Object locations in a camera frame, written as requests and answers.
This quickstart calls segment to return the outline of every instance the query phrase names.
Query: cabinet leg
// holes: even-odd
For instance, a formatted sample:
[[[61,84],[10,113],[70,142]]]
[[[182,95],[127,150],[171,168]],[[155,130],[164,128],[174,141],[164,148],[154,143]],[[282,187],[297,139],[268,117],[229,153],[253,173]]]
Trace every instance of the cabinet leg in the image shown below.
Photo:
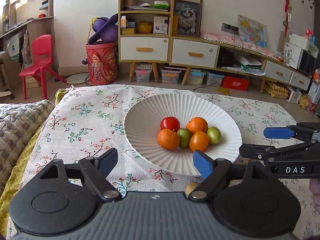
[[[190,72],[191,72],[191,67],[187,67],[186,73],[183,76],[182,86],[184,86],[187,83],[187,79],[188,79]]]
[[[261,86],[260,86],[260,93],[263,94],[263,87],[266,81],[264,79],[261,79]]]
[[[131,63],[129,82],[132,82],[132,80],[133,80],[134,71],[136,70],[136,64],[137,64],[136,62]]]
[[[152,63],[152,70],[153,70],[153,75],[155,76],[155,82],[159,83],[157,63],[154,63],[154,62]]]

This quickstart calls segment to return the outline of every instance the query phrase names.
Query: map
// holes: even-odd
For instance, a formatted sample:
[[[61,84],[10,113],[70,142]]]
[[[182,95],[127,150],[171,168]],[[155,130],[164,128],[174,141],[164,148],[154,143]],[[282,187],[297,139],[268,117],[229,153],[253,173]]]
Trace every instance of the map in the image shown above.
[[[257,21],[238,14],[239,34],[244,41],[267,48],[267,27]]]

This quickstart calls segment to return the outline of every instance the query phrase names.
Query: red box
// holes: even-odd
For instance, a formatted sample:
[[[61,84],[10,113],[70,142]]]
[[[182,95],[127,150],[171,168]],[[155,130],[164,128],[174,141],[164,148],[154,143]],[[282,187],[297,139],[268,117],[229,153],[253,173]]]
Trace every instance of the red box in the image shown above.
[[[248,89],[248,86],[249,80],[242,78],[225,76],[222,82],[222,87],[224,88],[236,89],[241,91],[246,91]]]
[[[311,106],[310,106],[310,108],[309,108],[309,110],[310,110],[310,112],[314,112],[315,111],[315,109],[316,109],[316,104],[315,103],[311,103]]]

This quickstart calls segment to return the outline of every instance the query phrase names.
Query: floral tablecloth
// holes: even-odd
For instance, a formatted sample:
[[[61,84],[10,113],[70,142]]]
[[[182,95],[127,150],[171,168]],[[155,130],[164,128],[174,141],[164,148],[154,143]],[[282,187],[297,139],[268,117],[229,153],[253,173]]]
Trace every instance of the floral tablecloth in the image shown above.
[[[299,143],[296,139],[266,139],[266,127],[295,124],[295,120],[279,105],[223,95],[200,94],[185,90],[109,85],[71,88],[52,111],[38,138],[20,184],[23,187],[52,159],[76,163],[92,156],[98,157],[110,147],[118,150],[117,166],[108,176],[117,190],[127,191],[184,191],[192,181],[201,177],[172,174],[146,162],[132,150],[123,129],[126,113],[137,102],[162,93],[185,93],[208,100],[225,110],[241,131],[243,143],[283,147]],[[247,160],[239,158],[240,163]],[[320,215],[315,211],[308,179],[282,179],[300,201],[301,216],[294,234],[299,239],[320,233]],[[12,220],[8,223],[8,237],[16,231]]]

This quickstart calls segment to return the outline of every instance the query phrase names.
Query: framed picture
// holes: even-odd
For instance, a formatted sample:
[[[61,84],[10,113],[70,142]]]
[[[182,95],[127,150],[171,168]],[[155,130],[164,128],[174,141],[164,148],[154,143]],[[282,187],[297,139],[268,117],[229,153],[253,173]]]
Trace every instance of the framed picture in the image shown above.
[[[268,32],[264,24],[238,14],[238,27],[239,35],[244,37],[242,40],[268,48]]]
[[[173,35],[199,37],[202,0],[174,0]]]

